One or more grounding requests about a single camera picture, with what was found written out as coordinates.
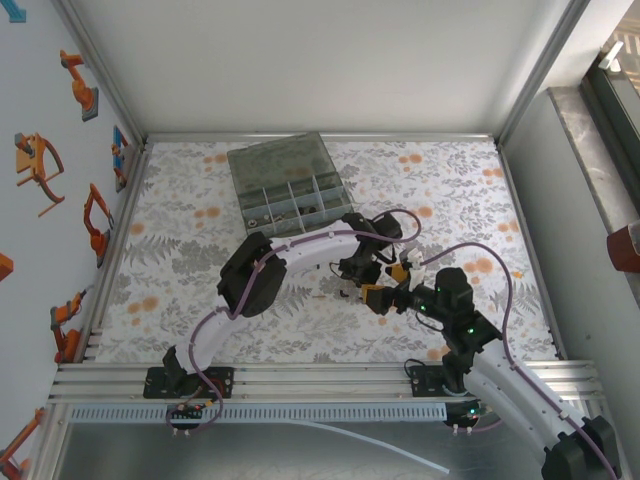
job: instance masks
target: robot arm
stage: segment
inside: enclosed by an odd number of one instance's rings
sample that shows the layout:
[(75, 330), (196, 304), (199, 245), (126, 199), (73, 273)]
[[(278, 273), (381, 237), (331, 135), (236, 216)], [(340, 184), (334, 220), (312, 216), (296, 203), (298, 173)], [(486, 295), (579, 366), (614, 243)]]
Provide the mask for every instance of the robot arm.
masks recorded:
[(169, 350), (163, 359), (169, 381), (178, 385), (180, 377), (196, 371), (194, 363), (208, 367), (231, 332), (229, 319), (264, 312), (286, 274), (338, 261), (341, 277), (363, 288), (363, 299), (374, 312), (384, 315), (393, 306), (398, 313), (411, 309), (442, 323), (451, 349), (443, 357), (445, 391), (455, 396), (469, 391), (489, 403), (531, 447), (545, 480), (620, 478), (611, 425), (602, 417), (583, 418), (526, 366), (510, 361), (501, 332), (475, 310), (462, 269), (440, 270), (431, 289), (411, 281), (412, 274), (421, 275), (417, 263), (424, 262), (410, 254), (403, 264), (387, 269), (397, 287), (376, 285), (381, 272), (376, 258), (384, 258), (380, 251), (401, 236), (389, 213), (374, 220), (347, 214), (323, 230), (291, 238), (250, 235), (221, 270), (216, 311), (226, 311), (228, 318), (203, 320), (196, 327), (197, 343), (191, 335)]

